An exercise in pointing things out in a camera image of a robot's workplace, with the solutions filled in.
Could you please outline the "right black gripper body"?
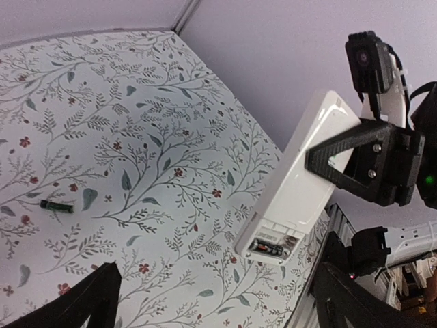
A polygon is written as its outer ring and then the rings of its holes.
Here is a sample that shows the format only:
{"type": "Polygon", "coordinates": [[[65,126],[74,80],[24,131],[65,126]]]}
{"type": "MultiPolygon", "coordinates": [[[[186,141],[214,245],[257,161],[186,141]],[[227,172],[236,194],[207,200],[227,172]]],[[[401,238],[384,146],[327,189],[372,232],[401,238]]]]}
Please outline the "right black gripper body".
{"type": "Polygon", "coordinates": [[[424,146],[425,136],[420,132],[404,129],[394,132],[384,161],[376,204],[405,206],[410,203],[424,146]]]}

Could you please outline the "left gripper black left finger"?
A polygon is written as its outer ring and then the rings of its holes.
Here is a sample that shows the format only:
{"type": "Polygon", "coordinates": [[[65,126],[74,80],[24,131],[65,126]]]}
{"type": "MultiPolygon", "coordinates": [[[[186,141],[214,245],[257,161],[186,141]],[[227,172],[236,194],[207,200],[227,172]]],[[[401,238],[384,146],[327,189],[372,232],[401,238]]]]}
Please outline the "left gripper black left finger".
{"type": "Polygon", "coordinates": [[[75,284],[33,278],[1,295],[2,327],[114,327],[122,276],[104,262],[75,284]]]}

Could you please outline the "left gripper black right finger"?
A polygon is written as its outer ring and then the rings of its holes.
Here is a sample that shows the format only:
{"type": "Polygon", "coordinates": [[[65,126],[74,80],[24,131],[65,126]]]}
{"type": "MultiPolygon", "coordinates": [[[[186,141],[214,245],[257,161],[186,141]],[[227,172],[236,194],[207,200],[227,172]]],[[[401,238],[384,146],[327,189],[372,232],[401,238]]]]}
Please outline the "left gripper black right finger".
{"type": "Polygon", "coordinates": [[[409,327],[410,319],[375,298],[331,263],[320,265],[314,291],[320,327],[409,327]]]}

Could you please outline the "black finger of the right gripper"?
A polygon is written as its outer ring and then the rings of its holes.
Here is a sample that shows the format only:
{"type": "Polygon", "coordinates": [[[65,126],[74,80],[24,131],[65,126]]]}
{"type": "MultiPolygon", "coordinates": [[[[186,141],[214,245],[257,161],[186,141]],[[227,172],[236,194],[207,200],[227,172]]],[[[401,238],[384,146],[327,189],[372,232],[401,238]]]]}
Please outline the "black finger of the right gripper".
{"type": "Polygon", "coordinates": [[[368,202],[394,204],[397,187],[387,169],[397,131],[383,121],[362,121],[308,149],[305,169],[368,202]]]}

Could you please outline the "white remote control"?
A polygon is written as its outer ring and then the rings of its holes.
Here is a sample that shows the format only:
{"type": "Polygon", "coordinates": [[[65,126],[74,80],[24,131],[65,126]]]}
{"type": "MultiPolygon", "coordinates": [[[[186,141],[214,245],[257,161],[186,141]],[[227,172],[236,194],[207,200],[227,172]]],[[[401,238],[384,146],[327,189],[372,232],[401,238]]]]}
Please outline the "white remote control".
{"type": "Polygon", "coordinates": [[[277,167],[235,241],[241,257],[284,265],[302,246],[324,210],[335,186],[305,169],[306,151],[330,137],[359,125],[358,116],[338,93],[316,91],[305,109],[277,167]],[[290,250],[286,258],[249,250],[254,239],[290,250]]]}

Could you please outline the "black battery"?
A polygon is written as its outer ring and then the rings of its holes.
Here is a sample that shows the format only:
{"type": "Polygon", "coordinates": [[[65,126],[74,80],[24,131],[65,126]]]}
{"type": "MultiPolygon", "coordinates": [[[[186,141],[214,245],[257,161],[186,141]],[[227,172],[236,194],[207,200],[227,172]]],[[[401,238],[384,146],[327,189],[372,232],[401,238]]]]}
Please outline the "black battery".
{"type": "Polygon", "coordinates": [[[73,205],[51,202],[48,200],[41,200],[40,201],[40,208],[45,209],[45,210],[49,210],[52,212],[59,212],[59,213],[72,214],[74,212],[73,205]]]}
{"type": "Polygon", "coordinates": [[[288,248],[283,247],[281,245],[268,243],[258,238],[253,240],[253,242],[249,246],[249,250],[258,254],[263,254],[265,256],[273,256],[273,257],[280,257],[280,258],[286,258],[290,254],[290,250],[288,248]]]}

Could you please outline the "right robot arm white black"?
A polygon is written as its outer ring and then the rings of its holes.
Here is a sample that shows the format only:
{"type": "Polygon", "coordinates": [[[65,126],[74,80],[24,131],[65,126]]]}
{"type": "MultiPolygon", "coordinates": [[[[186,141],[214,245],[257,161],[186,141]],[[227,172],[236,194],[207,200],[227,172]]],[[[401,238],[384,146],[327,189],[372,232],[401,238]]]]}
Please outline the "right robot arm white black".
{"type": "Polygon", "coordinates": [[[436,254],[436,83],[406,127],[362,120],[310,148],[305,168],[369,203],[369,225],[348,245],[330,233],[323,261],[350,277],[426,260],[436,254]]]}

